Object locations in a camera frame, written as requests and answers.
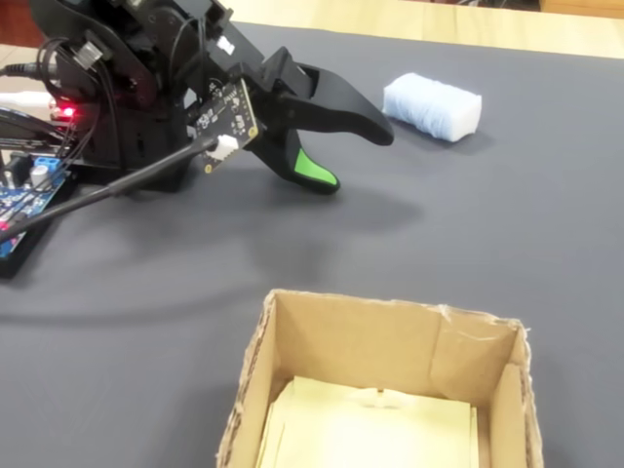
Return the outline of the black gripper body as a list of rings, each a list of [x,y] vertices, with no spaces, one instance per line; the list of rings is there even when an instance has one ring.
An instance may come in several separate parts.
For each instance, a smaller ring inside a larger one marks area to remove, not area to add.
[[[290,51],[281,47],[265,58],[230,21],[233,11],[209,2],[203,14],[206,35],[214,41],[209,57],[232,78],[245,78],[260,93],[298,95],[298,68]]]

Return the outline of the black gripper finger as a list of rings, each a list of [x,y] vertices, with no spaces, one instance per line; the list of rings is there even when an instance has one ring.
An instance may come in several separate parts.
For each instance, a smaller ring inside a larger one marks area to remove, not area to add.
[[[284,94],[278,99],[287,126],[317,133],[350,133],[369,142],[389,146],[394,129],[385,115],[341,76],[314,66],[301,65],[309,73],[313,90],[309,97]]]
[[[314,193],[334,194],[340,188],[339,179],[306,153],[290,116],[291,100],[309,102],[313,96],[252,92],[258,136],[250,143],[250,151],[285,181]]]

